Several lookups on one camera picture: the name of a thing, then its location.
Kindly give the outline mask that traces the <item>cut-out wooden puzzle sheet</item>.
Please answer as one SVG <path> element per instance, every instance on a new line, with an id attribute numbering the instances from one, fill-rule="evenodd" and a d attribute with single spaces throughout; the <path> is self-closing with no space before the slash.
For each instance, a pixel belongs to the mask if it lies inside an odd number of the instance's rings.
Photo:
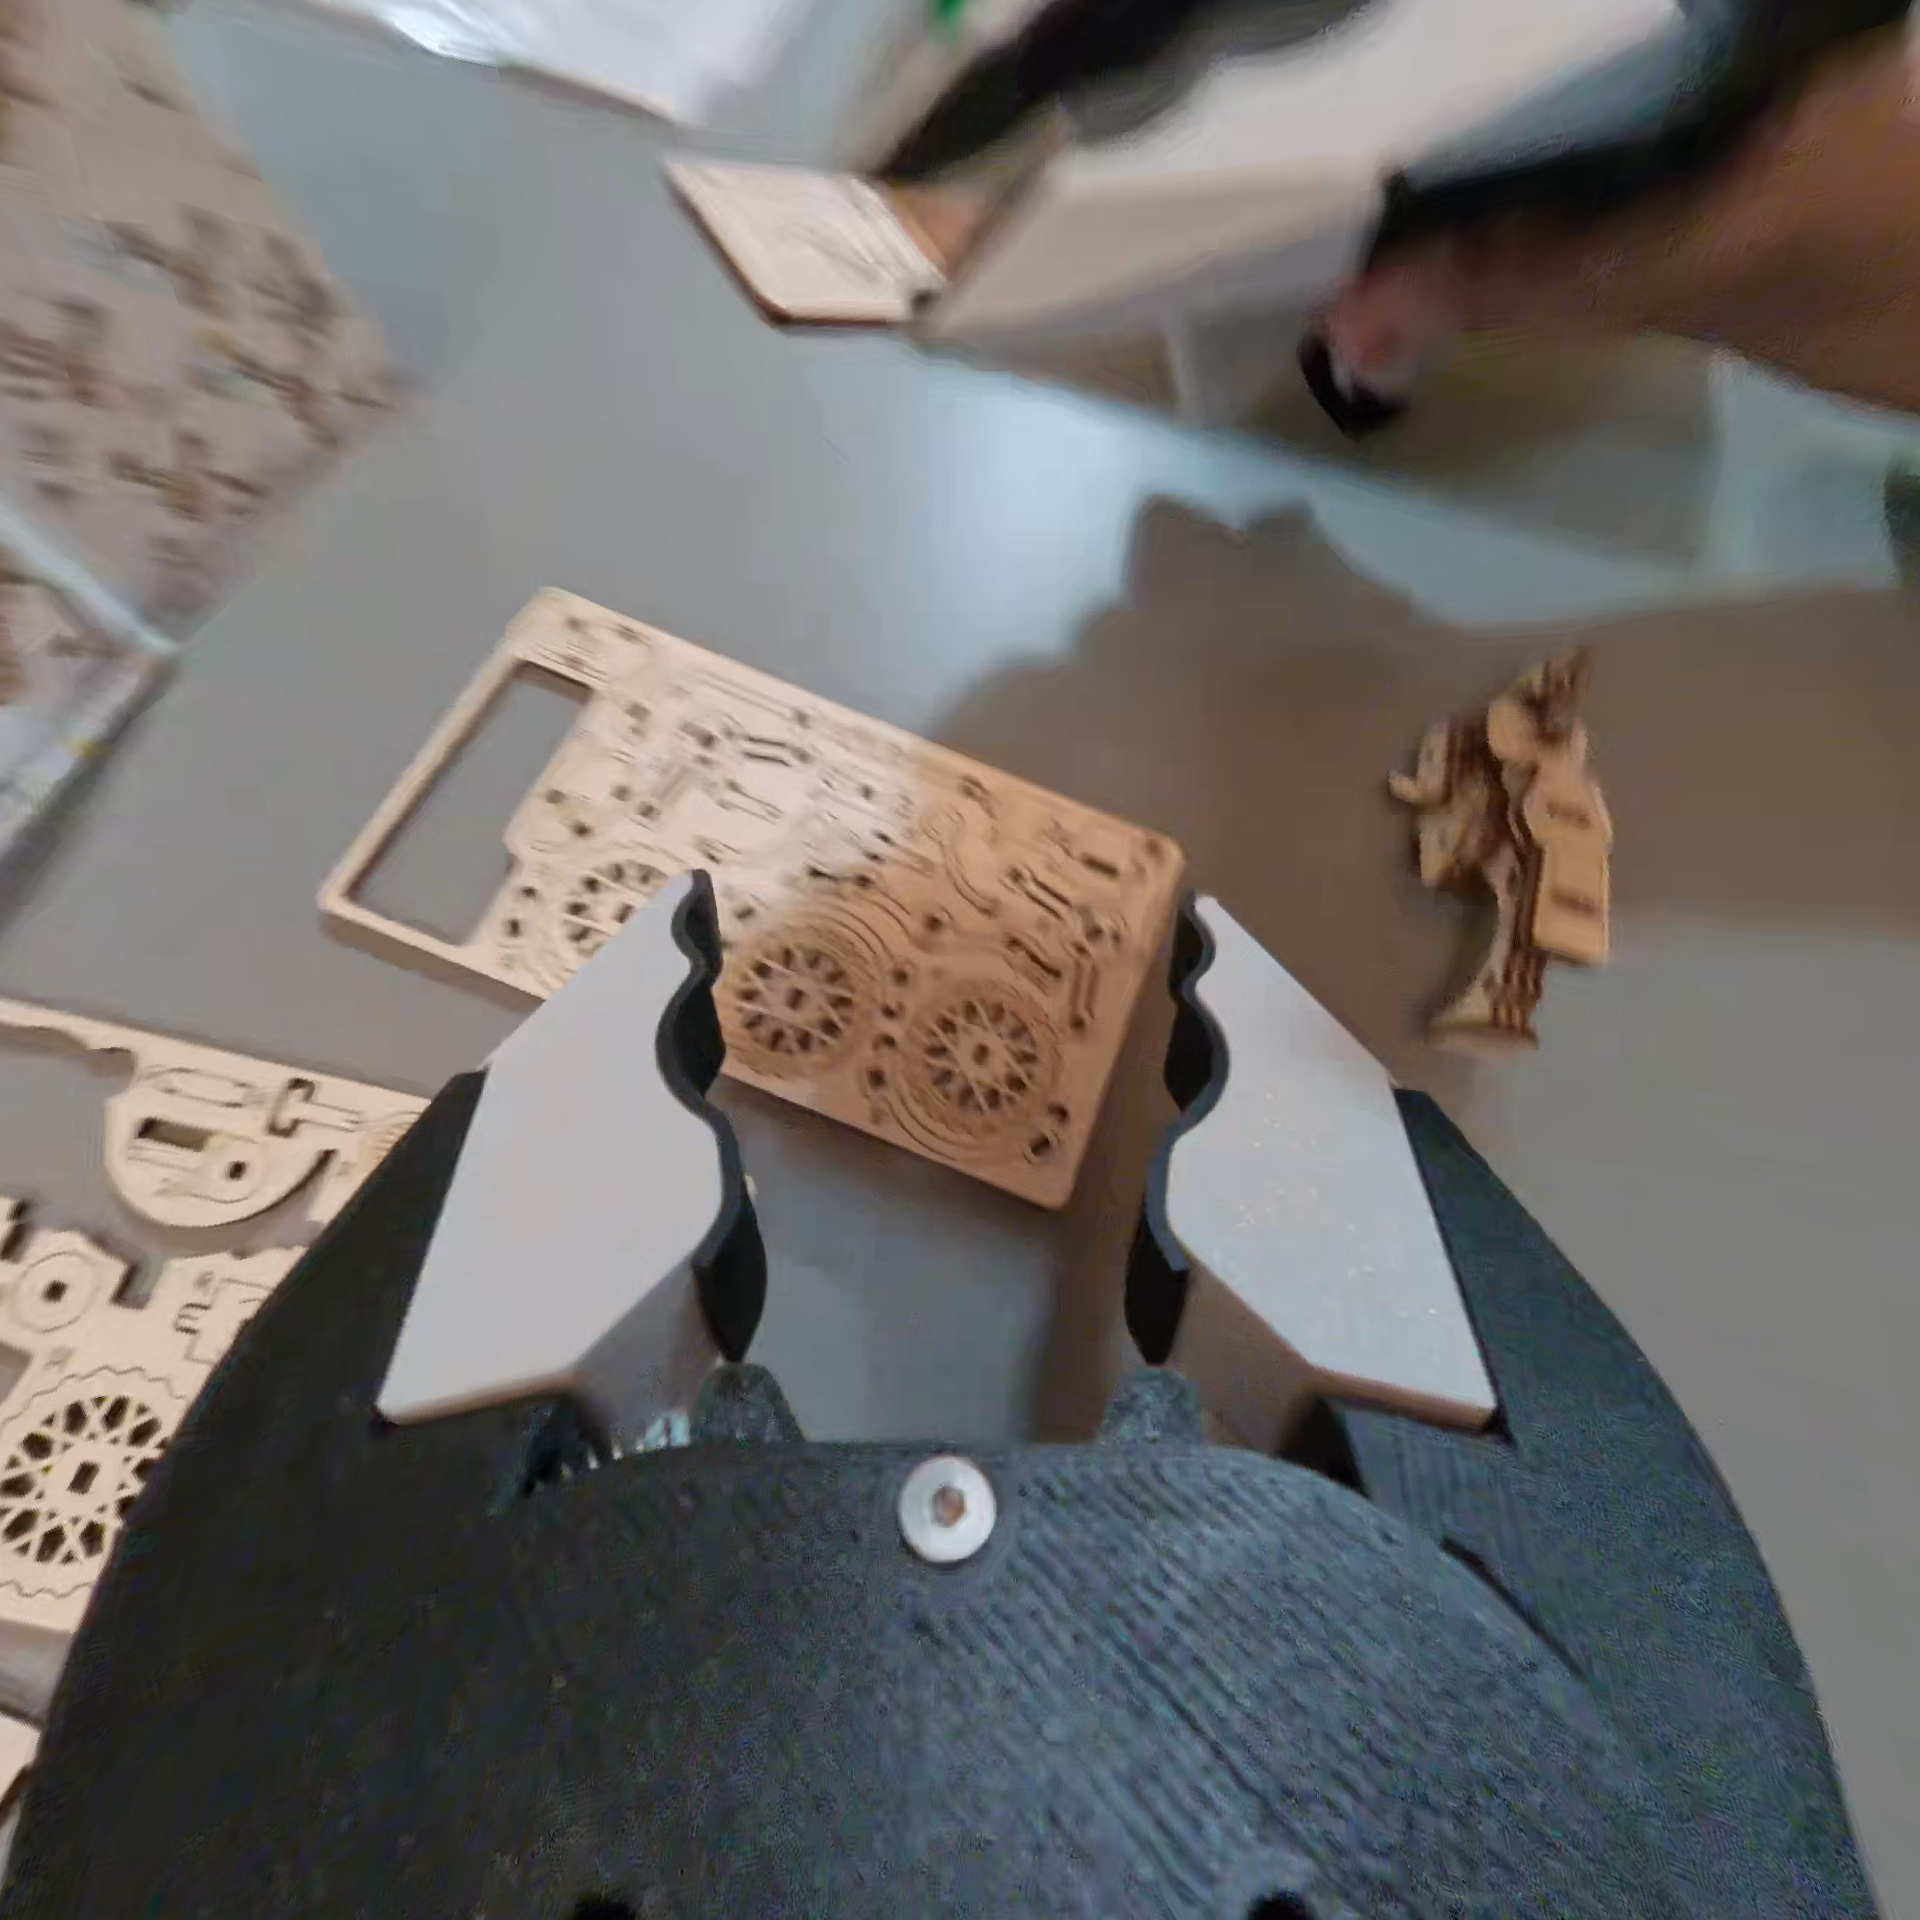
<path id="1" fill-rule="evenodd" d="M 117 1197 L 200 1245 L 137 1264 L 4 1196 L 2 1623 L 69 1642 L 137 1500 L 217 1365 L 304 1248 L 220 1244 L 289 1203 L 329 1226 L 428 1107 L 424 1095 L 28 999 L 12 1039 L 126 1063 L 102 1101 Z"/>

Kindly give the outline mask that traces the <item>small wooden model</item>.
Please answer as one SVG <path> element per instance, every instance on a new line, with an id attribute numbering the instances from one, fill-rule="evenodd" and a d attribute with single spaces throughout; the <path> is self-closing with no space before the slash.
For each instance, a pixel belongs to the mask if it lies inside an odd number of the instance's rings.
<path id="1" fill-rule="evenodd" d="M 1438 1048 L 1537 1049 L 1550 967 L 1613 955 L 1613 819 L 1593 769 L 1593 660 L 1546 659 L 1492 701 L 1430 725 L 1387 794 L 1413 813 L 1426 889 L 1485 895 L 1492 930 L 1453 999 L 1429 1020 Z"/>

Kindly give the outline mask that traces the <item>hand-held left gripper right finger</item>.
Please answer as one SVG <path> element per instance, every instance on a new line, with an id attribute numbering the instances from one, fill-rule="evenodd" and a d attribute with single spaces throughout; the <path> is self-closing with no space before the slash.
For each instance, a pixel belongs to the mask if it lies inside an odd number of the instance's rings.
<path id="1" fill-rule="evenodd" d="M 1484 1433 L 1498 1388 L 1378 1058 L 1212 896 L 1182 903 L 1176 1115 L 1125 1271 L 1138 1355 L 1212 1433 L 1322 1405 Z"/>

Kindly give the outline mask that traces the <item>grey desk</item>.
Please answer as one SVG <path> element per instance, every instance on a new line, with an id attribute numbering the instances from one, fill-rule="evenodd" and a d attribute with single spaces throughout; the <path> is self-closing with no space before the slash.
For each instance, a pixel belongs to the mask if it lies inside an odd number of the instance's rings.
<path id="1" fill-rule="evenodd" d="M 193 640 L 4 905 L 4 989 L 435 1088 L 520 1005 L 323 927 L 540 587 L 1170 832 L 1665 1369 L 1810 1663 L 1916 1642 L 1916 433 L 1712 372 L 1619 562 L 1318 456 L 772 331 L 661 140 L 268 4 L 177 25 L 424 395 Z M 1425 1043 L 1457 938 L 1386 772 L 1579 639 L 1617 957 Z"/>

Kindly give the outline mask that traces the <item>wooden puzzle sheet with gears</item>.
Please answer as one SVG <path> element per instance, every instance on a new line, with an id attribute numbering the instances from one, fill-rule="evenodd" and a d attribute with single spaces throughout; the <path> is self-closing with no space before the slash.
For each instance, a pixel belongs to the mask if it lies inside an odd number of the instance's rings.
<path id="1" fill-rule="evenodd" d="M 369 882 L 524 680 L 579 696 L 461 938 Z M 683 871 L 728 1077 L 1064 1209 L 1184 884 L 1176 842 L 579 594 L 540 592 L 321 888 L 338 929 L 544 999 Z"/>

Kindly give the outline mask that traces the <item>engraved wooden puzzle sheet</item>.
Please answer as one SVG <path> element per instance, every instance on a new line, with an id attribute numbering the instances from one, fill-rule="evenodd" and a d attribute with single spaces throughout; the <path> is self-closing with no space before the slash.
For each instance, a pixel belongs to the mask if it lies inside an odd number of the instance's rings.
<path id="1" fill-rule="evenodd" d="M 947 288 L 898 205 L 860 177 L 673 160 L 673 200 L 758 313 L 779 328 L 901 329 Z"/>

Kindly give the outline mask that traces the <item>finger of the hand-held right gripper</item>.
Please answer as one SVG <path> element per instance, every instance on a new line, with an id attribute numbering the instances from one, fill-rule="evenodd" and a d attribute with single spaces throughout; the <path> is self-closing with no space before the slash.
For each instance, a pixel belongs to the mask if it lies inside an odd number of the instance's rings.
<path id="1" fill-rule="evenodd" d="M 1038 378 L 1140 340 L 1177 415 L 1234 421 L 1374 245 L 1387 183 L 1666 2 L 1200 4 L 1132 84 L 917 181 L 947 273 L 917 338 Z"/>
<path id="2" fill-rule="evenodd" d="M 1195 2 L 928 4 L 856 97 L 840 159 L 880 181 L 933 178 L 1035 114 L 1138 83 L 1200 16 Z"/>

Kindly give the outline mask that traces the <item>folded model instruction booklet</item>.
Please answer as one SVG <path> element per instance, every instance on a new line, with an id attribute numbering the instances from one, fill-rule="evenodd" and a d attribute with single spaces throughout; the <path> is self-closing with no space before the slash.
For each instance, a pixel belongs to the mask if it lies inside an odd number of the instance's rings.
<path id="1" fill-rule="evenodd" d="M 2 4 L 2 845 L 401 393 L 162 8 Z"/>

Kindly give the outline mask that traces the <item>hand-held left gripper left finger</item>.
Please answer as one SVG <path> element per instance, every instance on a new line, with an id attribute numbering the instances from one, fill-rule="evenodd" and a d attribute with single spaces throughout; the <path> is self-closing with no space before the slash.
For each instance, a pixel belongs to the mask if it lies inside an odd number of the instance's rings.
<path id="1" fill-rule="evenodd" d="M 686 871 L 488 1058 L 374 1410 L 564 1401 L 637 1451 L 746 1361 L 766 1251 L 729 1115 L 710 879 Z"/>

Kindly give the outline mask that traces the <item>person's right hand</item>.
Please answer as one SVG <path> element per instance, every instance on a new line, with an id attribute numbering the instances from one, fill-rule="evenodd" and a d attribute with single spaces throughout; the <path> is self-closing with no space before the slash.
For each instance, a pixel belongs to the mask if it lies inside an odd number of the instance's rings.
<path id="1" fill-rule="evenodd" d="M 1318 321 L 1378 392 L 1453 338 L 1666 336 L 1814 393 L 1917 410 L 1916 28 L 1838 50 L 1714 171 L 1592 229 L 1501 225 L 1384 256 Z"/>

